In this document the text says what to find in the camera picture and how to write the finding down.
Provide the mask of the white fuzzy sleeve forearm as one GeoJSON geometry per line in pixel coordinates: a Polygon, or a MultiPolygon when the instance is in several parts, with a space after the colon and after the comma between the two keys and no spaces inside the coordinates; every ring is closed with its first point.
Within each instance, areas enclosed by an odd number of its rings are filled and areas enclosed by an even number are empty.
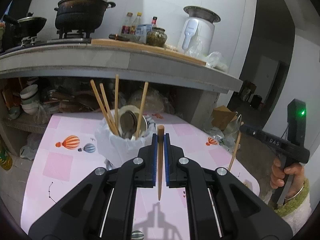
{"type": "Polygon", "coordinates": [[[274,210],[289,224],[294,235],[303,227],[312,214],[309,191],[309,180],[305,178],[304,186],[299,191],[299,194],[282,207],[274,210]]]}

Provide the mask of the person's right hand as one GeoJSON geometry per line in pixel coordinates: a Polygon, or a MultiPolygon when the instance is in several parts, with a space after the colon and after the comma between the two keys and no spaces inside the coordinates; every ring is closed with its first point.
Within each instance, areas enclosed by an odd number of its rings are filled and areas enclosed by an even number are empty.
{"type": "Polygon", "coordinates": [[[286,199],[294,197],[304,186],[304,166],[300,163],[294,163],[285,169],[281,169],[281,162],[275,158],[272,164],[272,173],[270,185],[273,189],[284,186],[284,178],[286,175],[293,175],[293,181],[286,195],[286,199]]]}

